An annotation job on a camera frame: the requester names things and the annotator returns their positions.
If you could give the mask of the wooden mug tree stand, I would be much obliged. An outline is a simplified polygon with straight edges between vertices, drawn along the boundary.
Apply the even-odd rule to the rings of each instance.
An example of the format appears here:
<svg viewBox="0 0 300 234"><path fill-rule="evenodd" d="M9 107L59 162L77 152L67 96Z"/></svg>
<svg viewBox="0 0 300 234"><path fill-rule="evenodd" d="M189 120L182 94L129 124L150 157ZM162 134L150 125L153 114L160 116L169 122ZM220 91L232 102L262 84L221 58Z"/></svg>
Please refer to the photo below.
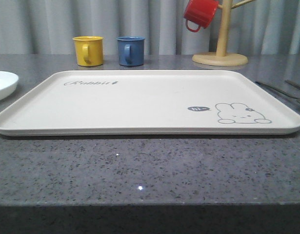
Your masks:
<svg viewBox="0 0 300 234"><path fill-rule="evenodd" d="M228 53L227 44L232 9L250 2L253 2L253 0L242 0L236 4L233 4L232 0L224 0L222 2L222 5L220 6L222 13L216 52L194 54L192 61L211 66L240 66L248 63L248 58L246 56Z"/></svg>

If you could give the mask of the silver metal fork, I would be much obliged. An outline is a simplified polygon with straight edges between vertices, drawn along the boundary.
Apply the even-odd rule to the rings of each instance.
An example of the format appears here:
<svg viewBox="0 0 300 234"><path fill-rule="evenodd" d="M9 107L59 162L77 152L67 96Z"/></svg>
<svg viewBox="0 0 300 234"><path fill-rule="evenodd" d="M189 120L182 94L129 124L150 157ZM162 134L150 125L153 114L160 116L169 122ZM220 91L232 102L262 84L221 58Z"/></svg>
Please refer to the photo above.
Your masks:
<svg viewBox="0 0 300 234"><path fill-rule="evenodd" d="M255 81L255 83L258 84L259 86L263 86L263 87L266 87L268 89L277 91L278 93L281 93L281 94L283 94L283 95L285 95L285 96L287 96L289 98L293 98L293 99L295 99L300 104L300 98L299 97L295 97L295 96L289 94L288 92L285 92L285 91L283 91L283 90L281 90L279 88L276 88L276 87L274 87L272 85L269 85L267 83L264 83L264 82Z"/></svg>

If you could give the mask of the white round plate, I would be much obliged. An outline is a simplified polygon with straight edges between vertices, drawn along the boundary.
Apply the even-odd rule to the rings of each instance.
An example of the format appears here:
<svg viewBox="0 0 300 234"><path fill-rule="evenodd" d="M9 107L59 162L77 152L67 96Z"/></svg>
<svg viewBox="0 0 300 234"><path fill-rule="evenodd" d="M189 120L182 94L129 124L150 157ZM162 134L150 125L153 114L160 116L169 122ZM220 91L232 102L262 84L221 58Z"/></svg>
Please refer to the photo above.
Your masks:
<svg viewBox="0 0 300 234"><path fill-rule="evenodd" d="M6 98L15 91L18 81L18 75L7 71L0 71L0 100Z"/></svg>

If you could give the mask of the cream rabbit serving tray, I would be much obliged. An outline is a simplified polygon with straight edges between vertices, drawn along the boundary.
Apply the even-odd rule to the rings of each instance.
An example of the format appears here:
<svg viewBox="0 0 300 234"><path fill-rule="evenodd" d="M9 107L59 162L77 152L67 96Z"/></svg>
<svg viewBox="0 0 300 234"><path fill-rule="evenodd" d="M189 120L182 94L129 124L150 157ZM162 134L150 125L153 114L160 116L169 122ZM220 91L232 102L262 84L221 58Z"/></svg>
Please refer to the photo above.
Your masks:
<svg viewBox="0 0 300 234"><path fill-rule="evenodd" d="M0 112L7 136L284 135L300 115L232 71L55 73Z"/></svg>

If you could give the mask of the yellow enamel mug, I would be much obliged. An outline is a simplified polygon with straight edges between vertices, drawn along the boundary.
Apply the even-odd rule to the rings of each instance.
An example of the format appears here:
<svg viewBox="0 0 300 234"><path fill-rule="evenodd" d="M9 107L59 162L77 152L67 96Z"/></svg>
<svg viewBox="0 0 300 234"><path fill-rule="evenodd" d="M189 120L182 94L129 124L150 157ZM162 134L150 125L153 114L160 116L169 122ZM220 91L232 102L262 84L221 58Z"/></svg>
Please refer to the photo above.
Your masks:
<svg viewBox="0 0 300 234"><path fill-rule="evenodd" d="M100 66L103 64L103 37L78 36L73 38L77 64L79 66Z"/></svg>

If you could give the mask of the red enamel mug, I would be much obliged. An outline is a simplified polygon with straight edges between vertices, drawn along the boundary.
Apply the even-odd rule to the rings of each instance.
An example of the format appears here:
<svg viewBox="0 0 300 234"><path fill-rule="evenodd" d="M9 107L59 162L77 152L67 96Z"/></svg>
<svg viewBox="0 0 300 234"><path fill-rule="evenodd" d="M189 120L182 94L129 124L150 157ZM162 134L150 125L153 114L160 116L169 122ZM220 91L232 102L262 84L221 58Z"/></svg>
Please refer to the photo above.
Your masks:
<svg viewBox="0 0 300 234"><path fill-rule="evenodd" d="M200 28L207 28L219 7L217 0L189 0L184 11L186 28L191 32L198 32ZM189 27L188 22L198 25L197 29Z"/></svg>

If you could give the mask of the blue enamel mug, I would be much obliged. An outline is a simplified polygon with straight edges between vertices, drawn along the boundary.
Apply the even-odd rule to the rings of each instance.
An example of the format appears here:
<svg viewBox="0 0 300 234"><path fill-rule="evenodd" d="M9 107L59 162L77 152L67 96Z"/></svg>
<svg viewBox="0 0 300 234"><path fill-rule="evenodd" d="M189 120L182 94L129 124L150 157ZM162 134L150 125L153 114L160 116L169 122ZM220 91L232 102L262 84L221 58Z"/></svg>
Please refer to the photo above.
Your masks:
<svg viewBox="0 0 300 234"><path fill-rule="evenodd" d="M144 64L144 37L118 37L119 64L141 66Z"/></svg>

